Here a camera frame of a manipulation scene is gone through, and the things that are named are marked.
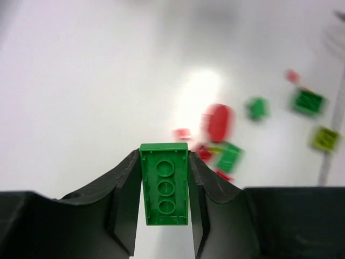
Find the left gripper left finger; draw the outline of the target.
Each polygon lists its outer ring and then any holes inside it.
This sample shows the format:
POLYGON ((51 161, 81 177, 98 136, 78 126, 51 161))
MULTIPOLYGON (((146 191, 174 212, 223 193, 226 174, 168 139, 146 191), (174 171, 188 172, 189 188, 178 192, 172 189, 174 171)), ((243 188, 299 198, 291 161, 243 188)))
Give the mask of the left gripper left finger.
POLYGON ((1 258, 129 258, 140 190, 140 154, 134 150, 62 199, 1 192, 1 258))

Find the green square lego brick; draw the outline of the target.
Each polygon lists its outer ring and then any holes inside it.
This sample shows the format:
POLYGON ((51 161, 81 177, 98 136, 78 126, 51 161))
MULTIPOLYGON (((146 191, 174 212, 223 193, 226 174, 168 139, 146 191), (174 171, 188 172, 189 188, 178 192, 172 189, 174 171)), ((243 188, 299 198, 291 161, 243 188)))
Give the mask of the green square lego brick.
POLYGON ((223 173, 231 173, 244 154, 244 150, 230 142, 222 142, 220 146, 220 158, 215 170, 223 173))

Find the green lego plate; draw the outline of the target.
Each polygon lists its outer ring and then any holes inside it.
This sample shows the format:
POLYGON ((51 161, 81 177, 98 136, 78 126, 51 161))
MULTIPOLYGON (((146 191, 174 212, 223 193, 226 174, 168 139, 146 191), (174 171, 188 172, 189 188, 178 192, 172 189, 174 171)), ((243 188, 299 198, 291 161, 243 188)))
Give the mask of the green lego plate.
POLYGON ((188 144, 141 144, 146 224, 188 224, 188 144))

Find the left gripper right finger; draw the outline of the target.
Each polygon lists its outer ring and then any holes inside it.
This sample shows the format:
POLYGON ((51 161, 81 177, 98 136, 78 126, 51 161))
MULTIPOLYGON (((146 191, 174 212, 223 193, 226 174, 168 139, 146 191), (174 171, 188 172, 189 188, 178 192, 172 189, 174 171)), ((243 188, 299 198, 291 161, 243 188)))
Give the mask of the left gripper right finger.
POLYGON ((344 258, 343 187, 240 189, 188 155, 196 258, 344 258))

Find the small dark green lego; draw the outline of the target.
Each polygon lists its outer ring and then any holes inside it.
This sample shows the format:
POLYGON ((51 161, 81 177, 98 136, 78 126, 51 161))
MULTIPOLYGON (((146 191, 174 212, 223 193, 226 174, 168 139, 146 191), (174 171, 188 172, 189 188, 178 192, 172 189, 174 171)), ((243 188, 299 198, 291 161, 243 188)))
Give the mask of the small dark green lego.
POLYGON ((245 104, 247 116, 253 121, 260 121, 270 115, 270 107, 267 99, 252 97, 245 104))

